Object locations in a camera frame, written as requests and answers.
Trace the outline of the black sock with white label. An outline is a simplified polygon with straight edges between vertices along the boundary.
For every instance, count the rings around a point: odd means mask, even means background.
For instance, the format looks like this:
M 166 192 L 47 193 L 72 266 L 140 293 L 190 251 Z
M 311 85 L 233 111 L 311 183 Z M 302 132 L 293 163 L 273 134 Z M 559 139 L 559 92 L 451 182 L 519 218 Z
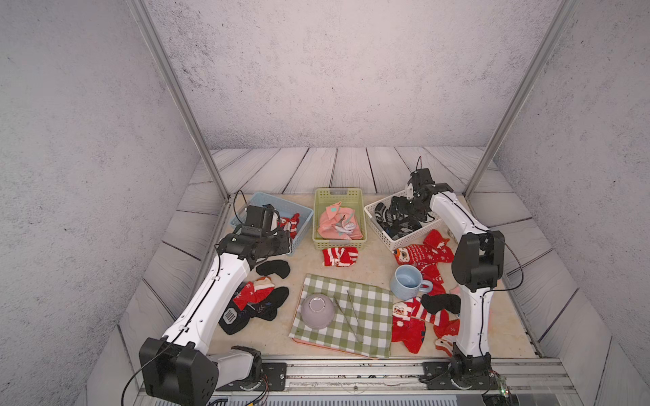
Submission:
M 251 319 L 259 318 L 263 321 L 274 321 L 278 315 L 279 308 L 288 297 L 288 288 L 281 287 L 273 289 L 265 299 L 258 303 L 249 303 L 242 310 L 239 309 L 232 299 L 219 320 L 218 325 L 226 334 L 234 335 L 243 330 Z

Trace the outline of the red snowflake sock white cuff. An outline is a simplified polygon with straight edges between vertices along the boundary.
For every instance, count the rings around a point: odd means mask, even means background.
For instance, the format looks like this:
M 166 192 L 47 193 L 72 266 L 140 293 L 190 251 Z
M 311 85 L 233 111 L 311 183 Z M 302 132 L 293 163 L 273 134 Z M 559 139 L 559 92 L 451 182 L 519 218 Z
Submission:
M 248 305 L 260 303 L 275 289 L 275 284 L 269 277 L 260 277 L 255 281 L 244 283 L 240 286 L 233 301 L 240 311 Z

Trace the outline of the black blue sport sock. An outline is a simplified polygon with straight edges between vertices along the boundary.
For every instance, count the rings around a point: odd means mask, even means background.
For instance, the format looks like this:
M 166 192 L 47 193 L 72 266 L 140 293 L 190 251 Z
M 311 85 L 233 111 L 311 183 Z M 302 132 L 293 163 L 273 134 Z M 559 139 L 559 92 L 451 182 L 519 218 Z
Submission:
M 377 224 L 391 240 L 399 240 L 422 228 L 421 223 L 412 218 L 396 199 L 392 199 L 389 206 L 384 203 L 377 204 L 374 216 Z

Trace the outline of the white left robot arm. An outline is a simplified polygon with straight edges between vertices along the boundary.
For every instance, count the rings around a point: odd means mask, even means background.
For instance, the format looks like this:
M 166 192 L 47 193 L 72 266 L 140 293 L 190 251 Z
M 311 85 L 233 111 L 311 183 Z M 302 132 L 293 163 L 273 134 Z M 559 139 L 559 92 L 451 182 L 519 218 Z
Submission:
M 216 247 L 213 265 L 188 306 L 162 335 L 139 352 L 147 395 L 180 405 L 205 405 L 216 389 L 231 383 L 255 386 L 262 378 L 257 350 L 233 347 L 217 357 L 208 349 L 219 321 L 259 260 L 291 251 L 284 231 L 266 235 L 231 233 Z

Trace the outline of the red bear Christmas sock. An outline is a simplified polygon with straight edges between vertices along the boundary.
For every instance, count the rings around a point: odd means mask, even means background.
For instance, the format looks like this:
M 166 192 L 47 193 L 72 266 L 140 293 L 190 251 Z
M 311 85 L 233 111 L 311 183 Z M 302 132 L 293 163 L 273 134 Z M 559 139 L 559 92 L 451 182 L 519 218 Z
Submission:
M 300 223 L 300 214 L 295 213 L 291 218 L 280 218 L 280 226 L 282 230 L 289 233 L 289 236 L 294 239 L 298 234 L 298 225 Z

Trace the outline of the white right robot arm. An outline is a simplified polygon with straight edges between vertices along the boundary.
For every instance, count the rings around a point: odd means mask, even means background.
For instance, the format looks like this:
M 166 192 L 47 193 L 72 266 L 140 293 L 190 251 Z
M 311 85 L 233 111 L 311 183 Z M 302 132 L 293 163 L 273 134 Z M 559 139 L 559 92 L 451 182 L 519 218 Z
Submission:
M 447 186 L 409 187 L 406 201 L 411 216 L 442 219 L 458 245 L 451 252 L 447 238 L 433 230 L 421 244 L 394 251 L 399 267 L 391 289 L 399 302 L 393 340 L 418 353 L 430 323 L 438 347 L 451 358 L 454 381 L 486 376 L 492 370 L 489 308 L 504 272 L 504 236 L 466 211 Z

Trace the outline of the pink sock with teal leaves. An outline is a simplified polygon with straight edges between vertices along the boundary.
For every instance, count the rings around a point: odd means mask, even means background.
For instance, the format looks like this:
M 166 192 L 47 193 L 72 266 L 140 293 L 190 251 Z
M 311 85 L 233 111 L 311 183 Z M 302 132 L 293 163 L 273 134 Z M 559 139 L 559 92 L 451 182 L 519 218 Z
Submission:
M 339 201 L 327 206 L 318 220 L 318 235 L 325 240 L 362 240 L 355 210 Z

